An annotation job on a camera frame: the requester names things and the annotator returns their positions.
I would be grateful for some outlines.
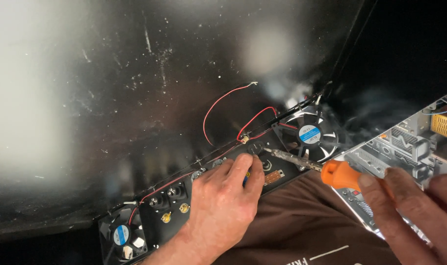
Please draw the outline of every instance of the blue and white fan label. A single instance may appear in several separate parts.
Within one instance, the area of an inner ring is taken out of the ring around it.
[[[121,225],[114,231],[114,243],[119,246],[125,244],[129,238],[129,230],[125,225]]]
[[[318,128],[313,125],[305,125],[299,131],[302,142],[312,144],[320,141],[321,133]]]

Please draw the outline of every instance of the black metal panel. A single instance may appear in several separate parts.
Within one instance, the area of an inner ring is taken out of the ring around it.
[[[447,2],[378,1],[351,37],[330,105],[357,143],[447,94]]]
[[[0,1],[0,233],[74,229],[205,156],[239,84],[217,147],[295,105],[362,2]]]

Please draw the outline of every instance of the brown shirt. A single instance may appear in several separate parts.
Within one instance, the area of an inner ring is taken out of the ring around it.
[[[319,173],[260,199],[243,239],[216,265],[396,265],[387,243],[366,230]]]

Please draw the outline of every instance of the blue wire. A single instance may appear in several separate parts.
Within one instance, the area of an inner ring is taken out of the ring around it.
[[[436,115],[436,114],[444,114],[444,113],[447,113],[447,111],[438,112],[438,113],[431,113],[431,114],[427,114],[427,113],[423,113],[423,114],[425,114],[425,115]]]

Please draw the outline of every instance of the cooling fan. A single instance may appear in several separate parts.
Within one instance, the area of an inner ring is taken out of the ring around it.
[[[133,209],[126,206],[99,220],[104,265],[133,264],[129,261],[147,252],[138,210],[130,220]]]
[[[309,105],[279,123],[274,132],[291,154],[324,162],[338,145],[338,133],[319,105]]]

